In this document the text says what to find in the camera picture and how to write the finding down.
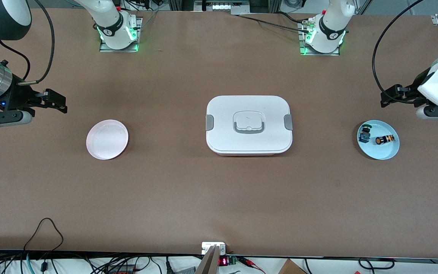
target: white food container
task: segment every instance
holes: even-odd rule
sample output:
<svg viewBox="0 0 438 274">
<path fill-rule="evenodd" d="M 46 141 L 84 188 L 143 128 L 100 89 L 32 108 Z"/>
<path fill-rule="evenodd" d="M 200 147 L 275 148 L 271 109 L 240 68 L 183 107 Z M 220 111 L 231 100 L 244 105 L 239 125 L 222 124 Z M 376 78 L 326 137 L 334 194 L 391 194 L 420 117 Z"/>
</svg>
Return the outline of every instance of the white food container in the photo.
<svg viewBox="0 0 438 274">
<path fill-rule="evenodd" d="M 292 130 L 290 107 L 278 96 L 218 96 L 207 105 L 207 145 L 219 155 L 285 152 Z"/>
</svg>

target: cable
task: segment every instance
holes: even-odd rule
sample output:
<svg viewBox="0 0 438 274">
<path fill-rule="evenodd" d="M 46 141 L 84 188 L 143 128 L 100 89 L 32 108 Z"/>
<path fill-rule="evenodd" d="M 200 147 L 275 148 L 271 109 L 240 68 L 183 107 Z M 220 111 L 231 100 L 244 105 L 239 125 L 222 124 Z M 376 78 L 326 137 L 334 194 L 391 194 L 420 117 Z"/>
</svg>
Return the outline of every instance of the cable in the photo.
<svg viewBox="0 0 438 274">
<path fill-rule="evenodd" d="M 43 76 L 40 79 L 35 81 L 38 84 L 38 83 L 42 82 L 45 79 L 45 77 L 47 77 L 47 75 L 50 71 L 50 68 L 52 67 L 52 62 L 54 61 L 55 31 L 54 31 L 54 23 L 52 23 L 52 19 L 50 18 L 50 15 L 48 14 L 45 7 L 41 4 L 40 0 L 34 0 L 34 1 L 37 3 L 38 6 L 40 6 L 41 10 L 43 11 L 45 16 L 47 17 L 48 24 L 50 25 L 50 35 L 52 36 L 52 48 L 50 50 L 50 59 L 48 60 L 47 69 L 45 70 L 45 73 L 43 74 Z"/>
<path fill-rule="evenodd" d="M 10 46 L 8 46 L 5 43 L 3 43 L 3 41 L 1 41 L 1 40 L 0 40 L 0 45 L 2 45 L 6 49 L 8 49 L 8 50 L 18 54 L 19 56 L 23 57 L 23 59 L 25 59 L 25 61 L 26 61 L 26 73 L 25 73 L 25 76 L 23 76 L 23 78 L 22 78 L 23 80 L 25 80 L 26 77 L 28 77 L 28 74 L 30 73 L 30 67 L 31 67 L 30 59 L 28 59 L 28 57 L 26 57 L 25 54 L 22 54 L 21 52 L 17 51 L 16 49 L 11 48 Z"/>
<path fill-rule="evenodd" d="M 307 267 L 307 271 L 309 272 L 309 274 L 312 274 L 312 272 L 310 271 L 310 267 L 309 267 L 309 263 L 307 262 L 307 259 L 305 260 L 305 267 Z"/>
<path fill-rule="evenodd" d="M 260 267 L 258 267 L 257 265 L 253 266 L 254 269 L 258 269 L 259 271 L 263 272 L 263 274 L 266 274 L 266 272 L 263 271 L 263 269 L 261 269 Z"/>
<path fill-rule="evenodd" d="M 254 269 L 258 269 L 259 271 L 263 272 L 263 274 L 266 274 L 266 272 L 263 271 L 263 269 L 261 269 L 259 266 L 257 266 L 255 263 L 252 262 L 252 260 L 248 260 L 244 257 L 241 258 L 240 260 L 241 263 L 246 263 L 246 266 L 248 267 L 252 267 Z"/>
<path fill-rule="evenodd" d="M 16 255 L 13 256 L 13 258 L 9 261 L 9 263 L 8 263 L 7 265 L 5 265 L 5 268 L 3 269 L 3 271 L 1 272 L 1 274 L 5 274 L 5 273 L 6 273 L 6 269 L 11 265 L 11 263 L 14 261 L 14 259 L 16 259 L 16 257 L 17 257 L 18 255 L 19 255 L 19 254 L 16 254 Z"/>
<path fill-rule="evenodd" d="M 162 268 L 160 267 L 160 265 L 157 264 L 157 263 L 153 260 L 152 257 L 150 257 L 150 260 L 158 266 L 158 269 L 160 269 L 160 274 L 163 274 L 163 273 L 162 273 Z"/>
<path fill-rule="evenodd" d="M 30 254 L 26 253 L 26 264 L 28 265 L 28 269 L 30 269 L 30 272 L 32 274 L 35 274 L 35 271 L 33 271 L 32 264 L 30 263 Z"/>
<path fill-rule="evenodd" d="M 138 272 L 138 271 L 141 271 L 141 270 L 143 270 L 143 269 L 145 269 L 149 264 L 150 264 L 150 257 L 148 257 L 148 263 L 143 267 L 143 268 L 141 268 L 141 269 L 137 269 L 136 268 L 136 263 L 138 262 L 138 260 L 140 259 L 141 257 L 138 257 L 138 258 L 136 258 L 136 262 L 134 262 L 134 268 L 133 268 L 133 272 Z"/>
<path fill-rule="evenodd" d="M 293 17 L 291 17 L 289 14 L 287 14 L 286 12 L 282 12 L 282 11 L 279 11 L 279 12 L 277 12 L 278 14 L 283 14 L 285 17 L 287 17 L 288 18 L 288 20 L 290 20 L 290 21 L 292 21 L 292 22 L 295 22 L 295 23 L 302 23 L 302 21 L 305 21 L 305 20 L 308 20 L 308 18 L 306 18 L 306 19 L 301 19 L 301 20 L 297 20 L 297 19 L 294 19 Z"/>
<path fill-rule="evenodd" d="M 282 26 L 282 25 L 278 25 L 278 24 L 271 23 L 271 22 L 266 22 L 266 21 L 263 21 L 263 20 L 260 20 L 260 19 L 256 19 L 256 18 L 244 17 L 244 16 L 239 16 L 239 15 L 236 15 L 236 16 L 237 17 L 241 17 L 241 18 L 246 18 L 246 19 L 249 19 L 249 20 L 253 20 L 253 21 L 257 21 L 257 22 L 260 22 L 260 23 L 269 24 L 269 25 L 272 25 L 272 26 L 275 26 L 275 27 L 278 27 L 278 28 L 284 28 L 284 29 L 289 29 L 289 30 L 294 30 L 294 31 L 300 31 L 300 32 L 303 32 L 303 33 L 309 33 L 309 31 L 307 31 L 307 30 L 300 30 L 298 28 L 291 28 L 291 27 L 287 27 L 287 26 Z"/>
<path fill-rule="evenodd" d="M 64 1 L 66 1 L 66 2 L 69 3 L 70 5 L 73 5 L 73 6 L 76 6 L 76 7 L 80 7 L 80 8 L 83 7 L 82 5 L 77 4 L 77 3 L 72 3 L 72 2 L 70 2 L 69 0 L 64 0 Z"/>
<path fill-rule="evenodd" d="M 151 7 L 146 7 L 145 5 L 141 5 L 138 3 L 132 3 L 130 0 L 125 0 L 125 2 L 127 2 L 131 7 L 134 7 L 136 10 L 139 10 L 136 6 L 138 7 L 144 7 L 145 9 L 151 9 L 153 11 L 153 9 Z"/>
<path fill-rule="evenodd" d="M 41 226 L 41 224 L 43 223 L 44 220 L 49 220 L 50 222 L 52 222 L 52 225 L 54 226 L 55 231 L 60 236 L 60 243 L 59 243 L 59 245 L 57 245 L 56 247 L 54 247 L 52 250 L 48 251 L 47 253 L 50 253 L 50 252 L 56 250 L 57 248 L 59 248 L 64 243 L 64 236 L 62 235 L 62 233 L 59 231 L 59 229 L 55 225 L 55 222 L 51 218 L 45 217 L 42 220 L 40 220 L 40 222 L 38 223 L 38 226 L 35 229 L 35 232 L 33 232 L 33 235 L 30 237 L 30 239 L 28 239 L 26 244 L 23 246 L 23 252 L 26 251 L 26 246 L 31 242 L 31 240 L 33 240 L 33 237 L 35 237 L 35 235 L 37 234 L 38 229 L 40 229 L 40 226 Z"/>
<path fill-rule="evenodd" d="M 367 262 L 368 263 L 368 265 L 370 265 L 369 267 L 365 267 L 362 263 L 361 263 L 361 261 L 365 261 L 365 262 Z M 373 272 L 373 274 L 375 274 L 375 269 L 377 269 L 377 270 L 388 270 L 388 269 L 392 269 L 393 267 L 395 267 L 395 261 L 391 261 L 391 265 L 390 266 L 388 266 L 388 267 L 373 267 L 373 265 L 371 264 L 371 262 L 368 260 L 368 259 L 366 259 L 366 258 L 359 258 L 359 260 L 358 260 L 358 264 L 359 264 L 359 266 L 360 267 L 362 267 L 362 268 L 364 268 L 364 269 L 366 269 L 366 270 L 371 270 L 372 272 Z"/>
<path fill-rule="evenodd" d="M 55 267 L 54 259 L 50 259 L 50 261 L 52 262 L 52 267 L 54 267 L 55 274 L 59 274 L 59 272 L 57 271 L 57 268 Z"/>
<path fill-rule="evenodd" d="M 158 11 L 160 10 L 162 6 L 158 6 L 157 10 L 150 16 L 150 18 L 148 18 L 148 20 L 146 20 L 146 22 L 141 26 L 141 29 L 144 29 L 144 27 L 146 25 L 148 25 L 148 23 L 151 21 L 151 19 L 156 17 L 156 14 L 158 13 Z"/>
<path fill-rule="evenodd" d="M 381 83 L 379 83 L 379 79 L 378 76 L 376 75 L 376 68 L 375 68 L 375 57 L 376 57 L 376 52 L 378 51 L 378 46 L 379 43 L 381 42 L 381 39 L 383 38 L 384 34 L 386 33 L 386 31 L 388 31 L 388 29 L 391 27 L 391 25 L 393 25 L 393 23 L 399 18 L 401 17 L 403 14 L 405 14 L 405 12 L 407 12 L 408 10 L 410 10 L 412 7 L 414 7 L 415 5 L 417 5 L 418 3 L 422 2 L 424 0 L 417 0 L 415 1 L 412 5 L 409 5 L 406 9 L 404 9 L 402 12 L 400 12 L 400 14 L 398 14 L 389 24 L 388 26 L 386 26 L 386 28 L 384 28 L 383 32 L 381 33 L 381 35 L 378 38 L 378 41 L 376 41 L 376 45 L 374 46 L 374 50 L 373 50 L 373 57 L 371 59 L 371 67 L 373 69 L 373 76 L 374 76 L 374 80 L 376 81 L 376 85 L 378 86 L 378 88 L 381 90 L 381 92 L 384 93 L 384 95 L 388 96 L 389 99 L 396 101 L 396 102 L 400 102 L 403 104 L 416 104 L 417 101 L 406 101 L 406 100 L 399 100 L 399 99 L 395 99 L 393 97 L 391 97 L 390 95 L 388 95 L 388 93 L 384 90 L 384 88 L 381 86 Z"/>
</svg>

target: light blue plate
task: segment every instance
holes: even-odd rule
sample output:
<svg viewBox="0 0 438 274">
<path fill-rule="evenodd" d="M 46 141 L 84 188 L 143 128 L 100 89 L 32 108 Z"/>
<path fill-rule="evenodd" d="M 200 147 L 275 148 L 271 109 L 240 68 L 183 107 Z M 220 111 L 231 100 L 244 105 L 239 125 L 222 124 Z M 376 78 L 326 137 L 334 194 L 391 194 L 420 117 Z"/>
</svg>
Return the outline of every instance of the light blue plate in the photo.
<svg viewBox="0 0 438 274">
<path fill-rule="evenodd" d="M 372 126 L 370 130 L 370 141 L 367 143 L 359 142 L 359 134 L 361 133 L 364 124 Z M 364 153 L 366 153 L 366 155 L 376 160 L 388 160 L 397 154 L 398 149 L 400 149 L 400 138 L 394 128 L 379 120 L 369 120 L 364 122 L 363 125 L 359 127 L 356 139 L 358 140 L 359 147 Z M 376 144 L 376 137 L 385 135 L 393 135 L 395 140 L 382 145 Z"/>
</svg>

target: brown table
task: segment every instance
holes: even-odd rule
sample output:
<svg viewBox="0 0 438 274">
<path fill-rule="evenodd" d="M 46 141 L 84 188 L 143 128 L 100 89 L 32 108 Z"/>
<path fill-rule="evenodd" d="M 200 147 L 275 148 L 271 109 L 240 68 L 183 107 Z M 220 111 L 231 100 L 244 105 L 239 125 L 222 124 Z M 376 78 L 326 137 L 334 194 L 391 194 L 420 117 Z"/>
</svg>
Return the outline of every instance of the brown table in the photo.
<svg viewBox="0 0 438 274">
<path fill-rule="evenodd" d="M 55 60 L 35 88 L 65 95 L 68 114 L 38 109 L 31 124 L 0 128 L 0 249 L 22 248 L 51 217 L 65 236 L 61 250 L 198 253 L 202 241 L 224 241 L 236 254 L 438 258 L 438 121 L 407 105 L 381 109 L 371 72 L 391 17 L 354 17 L 340 57 L 306 57 L 292 31 L 211 12 L 159 12 L 138 53 L 102 54 L 89 14 L 50 14 Z M 9 44 L 31 59 L 29 79 L 39 78 L 50 49 L 41 11 Z M 402 17 L 380 45 L 379 78 L 385 88 L 409 84 L 437 57 L 438 27 Z M 0 47 L 0 59 L 24 74 L 15 54 Z M 216 155 L 205 108 L 218 95 L 285 98 L 292 147 L 263 158 Z M 109 161 L 85 146 L 105 119 L 130 132 Z M 369 119 L 397 130 L 395 158 L 360 153 L 355 131 Z M 47 223 L 29 248 L 56 243 Z"/>
</svg>

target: red digital display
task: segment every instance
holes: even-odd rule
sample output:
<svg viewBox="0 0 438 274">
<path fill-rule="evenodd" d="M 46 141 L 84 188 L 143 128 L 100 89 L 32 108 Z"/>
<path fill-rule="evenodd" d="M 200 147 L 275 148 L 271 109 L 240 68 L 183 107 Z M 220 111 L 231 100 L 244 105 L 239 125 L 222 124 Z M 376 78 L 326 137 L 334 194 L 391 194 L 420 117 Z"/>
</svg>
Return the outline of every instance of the red digital display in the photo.
<svg viewBox="0 0 438 274">
<path fill-rule="evenodd" d="M 219 259 L 219 266 L 228 266 L 229 260 L 227 259 L 227 256 L 221 257 Z"/>
</svg>

